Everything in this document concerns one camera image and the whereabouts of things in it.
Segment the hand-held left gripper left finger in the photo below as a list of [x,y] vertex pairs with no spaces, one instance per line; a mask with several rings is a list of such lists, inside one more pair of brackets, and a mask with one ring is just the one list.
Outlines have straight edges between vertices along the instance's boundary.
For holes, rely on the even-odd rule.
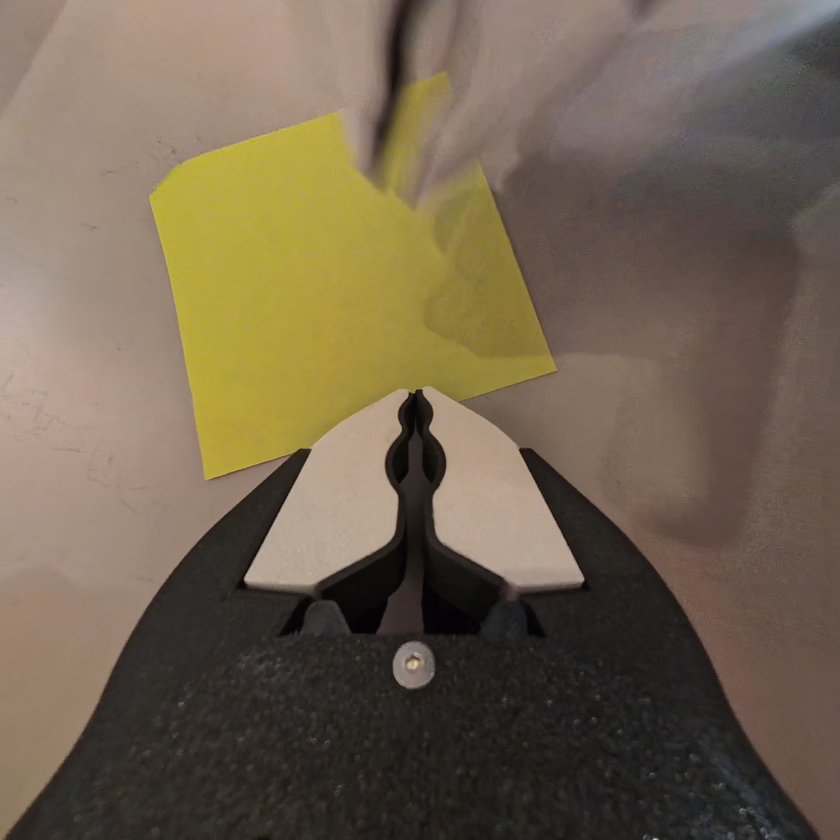
[[376,635],[404,582],[416,396],[399,389],[323,435],[245,573],[245,588],[333,602],[354,634]]

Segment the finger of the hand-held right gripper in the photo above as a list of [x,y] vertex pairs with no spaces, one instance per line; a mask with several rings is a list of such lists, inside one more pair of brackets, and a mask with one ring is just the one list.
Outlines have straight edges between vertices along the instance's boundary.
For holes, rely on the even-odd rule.
[[448,91],[417,157],[410,205],[457,181],[503,132],[526,58],[521,2],[461,2],[447,57]]
[[354,161],[374,182],[406,83],[409,1],[344,3],[344,116]]

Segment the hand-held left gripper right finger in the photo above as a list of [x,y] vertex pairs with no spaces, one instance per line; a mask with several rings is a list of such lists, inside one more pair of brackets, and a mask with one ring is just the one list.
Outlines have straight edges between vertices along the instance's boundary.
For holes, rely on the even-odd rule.
[[433,387],[415,399],[430,489],[424,593],[480,627],[499,602],[583,589],[581,567],[515,441]]

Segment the yellow-green floral origami paper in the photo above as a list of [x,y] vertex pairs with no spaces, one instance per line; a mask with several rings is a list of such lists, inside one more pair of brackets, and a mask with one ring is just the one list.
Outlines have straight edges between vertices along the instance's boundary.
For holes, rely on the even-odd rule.
[[444,73],[404,89],[383,185],[334,112],[197,156],[150,195],[205,479],[396,390],[462,402],[556,371],[480,166],[403,201],[448,89]]

